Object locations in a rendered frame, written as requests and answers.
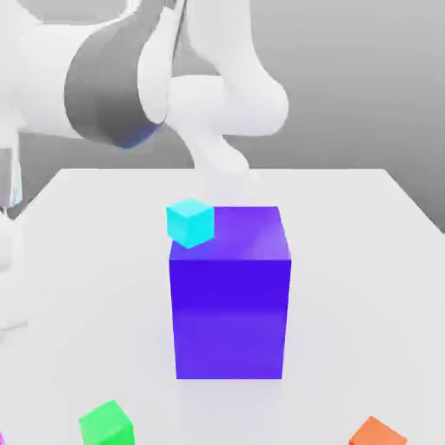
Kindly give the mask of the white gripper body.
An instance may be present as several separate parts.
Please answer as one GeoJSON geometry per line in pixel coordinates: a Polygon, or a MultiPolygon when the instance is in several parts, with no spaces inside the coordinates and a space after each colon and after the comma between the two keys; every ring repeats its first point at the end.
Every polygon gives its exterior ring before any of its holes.
{"type": "Polygon", "coordinates": [[[28,326],[20,226],[0,211],[0,342],[28,326]]]}

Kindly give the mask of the small cyan cube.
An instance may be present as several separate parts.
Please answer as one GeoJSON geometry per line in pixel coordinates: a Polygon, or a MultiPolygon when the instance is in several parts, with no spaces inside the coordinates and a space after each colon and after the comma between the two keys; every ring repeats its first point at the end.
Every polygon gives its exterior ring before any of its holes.
{"type": "Polygon", "coordinates": [[[186,249],[194,248],[215,236],[215,209],[188,198],[166,208],[167,233],[186,249]]]}

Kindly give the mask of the small green cube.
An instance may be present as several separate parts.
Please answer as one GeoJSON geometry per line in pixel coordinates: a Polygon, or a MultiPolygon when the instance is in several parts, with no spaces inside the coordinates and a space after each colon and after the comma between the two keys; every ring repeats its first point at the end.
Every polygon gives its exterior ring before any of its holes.
{"type": "Polygon", "coordinates": [[[83,445],[136,445],[134,427],[115,400],[79,419],[83,445]]]}

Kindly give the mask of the small orange cube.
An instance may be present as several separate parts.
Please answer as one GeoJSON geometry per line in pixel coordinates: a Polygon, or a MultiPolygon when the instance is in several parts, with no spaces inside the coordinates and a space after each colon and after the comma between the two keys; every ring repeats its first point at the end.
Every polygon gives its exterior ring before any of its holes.
{"type": "Polygon", "coordinates": [[[408,440],[370,416],[350,437],[349,445],[407,445],[408,440]]]}

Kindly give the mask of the large purple box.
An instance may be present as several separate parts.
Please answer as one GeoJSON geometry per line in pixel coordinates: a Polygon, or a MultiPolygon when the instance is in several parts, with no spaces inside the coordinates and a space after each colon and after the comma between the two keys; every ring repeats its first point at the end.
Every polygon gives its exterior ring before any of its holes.
{"type": "Polygon", "coordinates": [[[179,379],[282,378],[291,254],[277,207],[217,207],[215,236],[174,242],[169,280],[179,379]]]}

